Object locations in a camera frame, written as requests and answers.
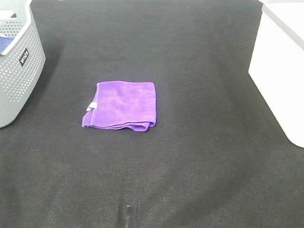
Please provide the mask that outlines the purple folded towel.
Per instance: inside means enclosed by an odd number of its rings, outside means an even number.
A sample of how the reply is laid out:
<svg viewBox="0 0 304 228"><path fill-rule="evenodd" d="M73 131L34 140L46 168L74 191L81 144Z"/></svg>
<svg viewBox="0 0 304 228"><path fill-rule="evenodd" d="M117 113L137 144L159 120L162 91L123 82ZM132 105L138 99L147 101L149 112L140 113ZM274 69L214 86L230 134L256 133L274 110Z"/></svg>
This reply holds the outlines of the purple folded towel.
<svg viewBox="0 0 304 228"><path fill-rule="evenodd" d="M96 84L82 127L145 132L157 122L156 90L152 82L108 81Z"/></svg>

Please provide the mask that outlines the black fabric table mat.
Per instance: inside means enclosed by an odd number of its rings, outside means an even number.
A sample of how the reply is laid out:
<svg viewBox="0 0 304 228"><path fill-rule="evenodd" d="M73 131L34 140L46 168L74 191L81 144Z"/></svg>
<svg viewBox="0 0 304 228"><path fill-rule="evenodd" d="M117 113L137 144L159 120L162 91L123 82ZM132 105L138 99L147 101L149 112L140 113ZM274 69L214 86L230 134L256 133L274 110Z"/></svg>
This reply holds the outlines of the black fabric table mat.
<svg viewBox="0 0 304 228"><path fill-rule="evenodd" d="M0 131L3 228L301 228L304 151L248 75L256 0L35 0L46 55ZM146 132L83 128L102 81L153 82Z"/></svg>

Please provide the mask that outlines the white plastic bin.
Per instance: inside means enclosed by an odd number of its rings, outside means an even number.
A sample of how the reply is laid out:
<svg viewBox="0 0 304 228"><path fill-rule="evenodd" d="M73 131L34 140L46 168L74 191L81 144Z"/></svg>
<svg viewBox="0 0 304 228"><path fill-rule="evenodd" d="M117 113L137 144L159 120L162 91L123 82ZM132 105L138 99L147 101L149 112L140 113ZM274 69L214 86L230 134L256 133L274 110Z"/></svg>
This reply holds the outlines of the white plastic bin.
<svg viewBox="0 0 304 228"><path fill-rule="evenodd" d="M293 144L304 145L304 2L268 0L248 73Z"/></svg>

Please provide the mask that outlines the grey perforated plastic basket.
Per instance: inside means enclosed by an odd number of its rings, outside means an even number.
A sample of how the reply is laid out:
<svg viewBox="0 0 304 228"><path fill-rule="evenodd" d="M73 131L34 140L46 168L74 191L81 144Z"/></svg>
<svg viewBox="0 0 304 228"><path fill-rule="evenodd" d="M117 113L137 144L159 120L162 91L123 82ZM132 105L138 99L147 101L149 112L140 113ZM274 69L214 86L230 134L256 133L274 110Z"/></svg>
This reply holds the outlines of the grey perforated plastic basket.
<svg viewBox="0 0 304 228"><path fill-rule="evenodd" d="M46 57L29 0L0 2L0 36L14 40L0 53L0 126L12 123L31 95Z"/></svg>

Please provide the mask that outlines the blue towel in basket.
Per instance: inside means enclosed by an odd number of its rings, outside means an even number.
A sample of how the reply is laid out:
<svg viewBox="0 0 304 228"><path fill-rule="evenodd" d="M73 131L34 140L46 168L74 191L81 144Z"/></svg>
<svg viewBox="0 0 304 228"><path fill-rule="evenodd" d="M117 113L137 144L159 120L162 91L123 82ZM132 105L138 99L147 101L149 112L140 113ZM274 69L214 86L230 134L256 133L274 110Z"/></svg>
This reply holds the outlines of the blue towel in basket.
<svg viewBox="0 0 304 228"><path fill-rule="evenodd" d="M13 40L11 37L0 37L0 52L2 53Z"/></svg>

